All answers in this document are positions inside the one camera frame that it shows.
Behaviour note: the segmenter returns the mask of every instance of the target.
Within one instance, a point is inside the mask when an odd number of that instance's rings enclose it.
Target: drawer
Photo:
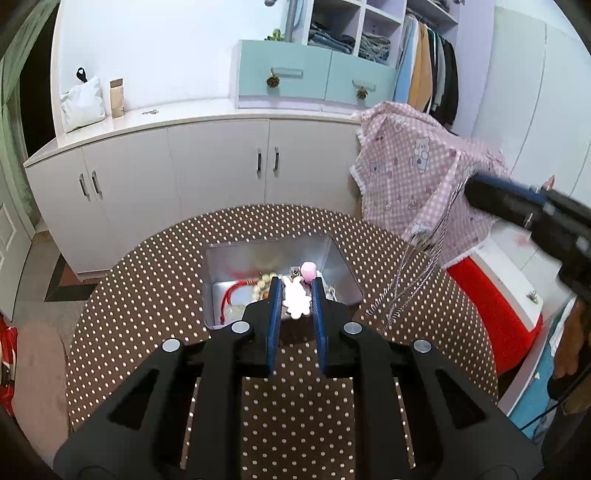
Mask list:
[[[385,100],[392,100],[394,77],[393,68],[334,51],[326,100],[351,103],[364,108],[373,107]],[[358,100],[357,91],[362,86],[367,90],[367,97],[365,100]]]
[[[329,76],[330,50],[296,43],[243,40],[240,55],[239,96],[281,96],[324,99]],[[279,77],[267,86],[271,71]]]

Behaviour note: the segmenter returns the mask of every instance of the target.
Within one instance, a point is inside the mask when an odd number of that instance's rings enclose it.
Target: pink bead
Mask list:
[[[304,262],[301,267],[301,276],[306,283],[312,283],[316,278],[316,264],[314,262]]]

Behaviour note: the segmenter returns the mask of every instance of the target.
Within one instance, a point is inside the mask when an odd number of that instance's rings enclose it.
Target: pink rug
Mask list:
[[[18,329],[12,406],[23,433],[51,466],[68,436],[66,354],[57,330],[45,322]]]

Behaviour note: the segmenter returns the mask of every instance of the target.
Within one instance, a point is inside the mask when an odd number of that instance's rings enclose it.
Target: pink checkered cloth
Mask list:
[[[451,134],[406,104],[383,102],[366,110],[358,135],[362,149],[351,175],[363,196],[363,218],[405,240],[432,231],[452,191],[473,172],[509,176],[500,153]],[[441,265],[469,256],[493,222],[461,194],[450,212]]]

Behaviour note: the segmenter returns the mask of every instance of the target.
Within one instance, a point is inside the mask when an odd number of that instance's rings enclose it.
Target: polka dot tablecloth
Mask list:
[[[445,271],[436,270],[402,318],[388,327],[384,313],[389,297],[375,314],[367,310],[397,272],[405,250],[402,240],[340,213],[256,205],[202,215],[154,235],[99,284],[78,323],[67,369],[72,427],[78,428],[165,339],[191,343],[209,338],[202,299],[207,245],[326,233],[363,291],[356,321],[394,342],[429,339],[496,398],[488,334],[472,302]],[[416,278],[425,261],[425,256],[416,255],[408,263],[401,274],[402,288]],[[303,321],[300,334],[298,324],[290,323],[281,330],[273,375],[243,381],[242,477],[353,479],[352,381],[324,378],[311,323]]]

